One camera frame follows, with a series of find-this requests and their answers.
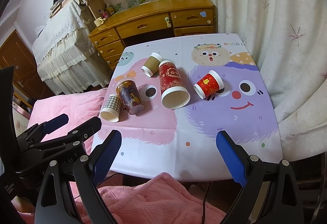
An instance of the orange bow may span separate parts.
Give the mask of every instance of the orange bow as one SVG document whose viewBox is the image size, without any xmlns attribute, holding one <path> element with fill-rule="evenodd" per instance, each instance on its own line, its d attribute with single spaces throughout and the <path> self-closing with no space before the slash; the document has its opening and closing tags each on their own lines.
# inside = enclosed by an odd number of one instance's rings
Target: orange bow
<svg viewBox="0 0 327 224">
<path fill-rule="evenodd" d="M 135 76 L 136 76 L 136 72 L 133 70 L 133 71 L 127 72 L 126 75 L 120 75 L 120 76 L 116 77 L 115 81 L 117 82 L 123 78 L 134 78 Z"/>
</svg>

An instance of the black cable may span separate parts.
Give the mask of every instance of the black cable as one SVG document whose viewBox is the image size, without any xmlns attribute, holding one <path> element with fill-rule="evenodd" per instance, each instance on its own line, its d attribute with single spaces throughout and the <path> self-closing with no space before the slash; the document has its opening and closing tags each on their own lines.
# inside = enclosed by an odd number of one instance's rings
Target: black cable
<svg viewBox="0 0 327 224">
<path fill-rule="evenodd" d="M 212 182 L 210 182 L 207 191 L 205 192 L 204 198 L 203 198 L 203 210 L 202 210 L 202 222 L 201 224 L 204 224 L 205 222 L 205 201 L 207 199 L 207 195 L 209 193 L 210 188 L 212 187 Z"/>
<path fill-rule="evenodd" d="M 108 177 L 105 178 L 102 182 L 100 182 L 96 187 L 98 187 L 100 184 L 104 183 L 106 180 L 110 179 L 111 177 L 113 177 L 113 176 L 115 176 L 115 175 L 117 175 L 117 174 L 122 174 L 122 173 L 117 172 L 117 173 L 114 173 L 113 175 L 108 176 Z"/>
</svg>

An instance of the drawer handle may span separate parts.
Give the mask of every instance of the drawer handle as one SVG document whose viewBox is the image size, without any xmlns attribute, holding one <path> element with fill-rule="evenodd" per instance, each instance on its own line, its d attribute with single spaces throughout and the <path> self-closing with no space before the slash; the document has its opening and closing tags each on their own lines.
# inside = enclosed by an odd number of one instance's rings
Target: drawer handle
<svg viewBox="0 0 327 224">
<path fill-rule="evenodd" d="M 138 29 L 143 29 L 143 28 L 146 28 L 147 26 L 148 26 L 147 24 L 142 24 L 142 25 L 138 26 L 137 28 Z"/>
<path fill-rule="evenodd" d="M 191 16 L 187 18 L 187 20 L 192 20 L 192 19 L 199 19 L 199 17 Z"/>
<path fill-rule="evenodd" d="M 171 24 L 169 23 L 169 17 L 165 17 L 165 21 L 167 23 L 167 27 L 170 28 Z"/>
</svg>

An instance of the wooden desk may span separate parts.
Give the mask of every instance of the wooden desk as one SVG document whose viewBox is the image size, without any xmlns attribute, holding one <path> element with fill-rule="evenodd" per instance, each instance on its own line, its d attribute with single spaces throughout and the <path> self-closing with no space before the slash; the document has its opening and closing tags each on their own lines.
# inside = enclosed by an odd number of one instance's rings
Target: wooden desk
<svg viewBox="0 0 327 224">
<path fill-rule="evenodd" d="M 214 13 L 210 0 L 158 0 L 113 15 L 89 38 L 98 55 L 115 69 L 125 38 L 159 29 L 171 29 L 175 36 L 214 33 Z"/>
</svg>

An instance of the purple cartoon character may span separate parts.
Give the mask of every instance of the purple cartoon character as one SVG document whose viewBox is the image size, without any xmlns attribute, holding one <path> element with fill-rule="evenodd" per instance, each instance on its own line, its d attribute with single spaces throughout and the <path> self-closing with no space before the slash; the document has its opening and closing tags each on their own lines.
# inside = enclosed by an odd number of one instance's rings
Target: purple cartoon character
<svg viewBox="0 0 327 224">
<path fill-rule="evenodd" d="M 225 130 L 235 143 L 263 140 L 278 131 L 275 112 L 260 72 L 256 66 L 196 66 L 189 73 L 195 84 L 209 70 L 216 71 L 224 88 L 204 100 L 192 93 L 194 100 L 185 107 L 187 117 L 201 134 L 216 138 Z"/>
</svg>

